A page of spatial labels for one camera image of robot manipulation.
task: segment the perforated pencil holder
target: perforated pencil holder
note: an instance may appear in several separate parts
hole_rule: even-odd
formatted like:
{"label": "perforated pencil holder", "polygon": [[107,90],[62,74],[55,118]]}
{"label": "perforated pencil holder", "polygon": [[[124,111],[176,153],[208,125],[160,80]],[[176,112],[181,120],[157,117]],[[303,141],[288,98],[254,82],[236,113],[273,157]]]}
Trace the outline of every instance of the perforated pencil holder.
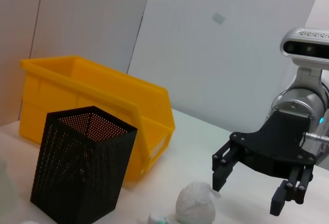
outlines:
{"label": "perforated pencil holder", "polygon": [[137,129],[85,107],[49,113],[31,202],[60,224],[90,224],[115,209]]}

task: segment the yellow plastic bin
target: yellow plastic bin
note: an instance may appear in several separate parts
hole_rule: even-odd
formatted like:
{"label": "yellow plastic bin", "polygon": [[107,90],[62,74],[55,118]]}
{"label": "yellow plastic bin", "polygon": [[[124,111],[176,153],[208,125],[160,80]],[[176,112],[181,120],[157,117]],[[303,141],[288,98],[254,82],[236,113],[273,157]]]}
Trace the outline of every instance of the yellow plastic bin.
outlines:
{"label": "yellow plastic bin", "polygon": [[138,180],[175,129],[166,89],[78,56],[22,60],[26,70],[20,135],[41,143],[47,113],[97,106],[138,128],[125,180]]}

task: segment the white wall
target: white wall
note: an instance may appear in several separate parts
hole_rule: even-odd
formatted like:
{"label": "white wall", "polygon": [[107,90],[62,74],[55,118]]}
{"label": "white wall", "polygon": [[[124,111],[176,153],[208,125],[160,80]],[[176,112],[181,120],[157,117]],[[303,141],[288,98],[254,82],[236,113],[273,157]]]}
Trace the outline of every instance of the white wall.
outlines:
{"label": "white wall", "polygon": [[0,125],[18,120],[39,0],[0,0]]}
{"label": "white wall", "polygon": [[127,72],[147,0],[42,0],[32,57],[78,54]]}
{"label": "white wall", "polygon": [[148,0],[129,74],[166,87],[175,109],[258,130],[296,71],[280,41],[314,1]]}

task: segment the table surface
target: table surface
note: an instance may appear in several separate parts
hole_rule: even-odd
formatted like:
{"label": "table surface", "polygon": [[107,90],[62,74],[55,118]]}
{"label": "table surface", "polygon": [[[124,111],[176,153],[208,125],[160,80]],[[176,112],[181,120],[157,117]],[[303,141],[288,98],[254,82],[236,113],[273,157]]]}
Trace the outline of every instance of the table surface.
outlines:
{"label": "table surface", "polygon": [[[169,215],[175,212],[177,196],[192,181],[212,182],[211,156],[227,142],[231,132],[173,111],[176,130],[169,148],[154,167],[135,185],[125,185],[116,209],[95,224],[130,224],[146,220],[151,212]],[[0,158],[17,188],[19,202],[1,224],[19,224],[34,220],[55,223],[29,202],[39,147],[18,135],[19,122],[0,127]],[[314,168],[305,203],[286,202],[279,217],[269,214],[271,198],[282,179],[257,173],[237,163],[222,197],[214,201],[214,223],[328,223],[329,171]]]}

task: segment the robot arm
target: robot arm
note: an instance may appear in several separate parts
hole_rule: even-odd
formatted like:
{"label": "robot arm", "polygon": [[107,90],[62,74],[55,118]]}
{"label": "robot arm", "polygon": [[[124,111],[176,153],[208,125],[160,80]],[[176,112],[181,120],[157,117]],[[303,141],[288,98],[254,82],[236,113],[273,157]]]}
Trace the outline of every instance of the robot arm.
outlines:
{"label": "robot arm", "polygon": [[319,132],[329,104],[329,89],[321,81],[322,70],[329,70],[329,31],[293,29],[283,38],[280,49],[299,66],[295,81],[275,99],[258,132],[232,133],[229,141],[212,157],[216,191],[226,183],[237,162],[268,176],[285,179],[272,198],[270,214],[275,216],[280,215],[285,201],[304,202],[321,152],[320,149],[312,154],[304,150],[304,142],[329,141],[328,137],[321,136],[326,134],[315,133]]}

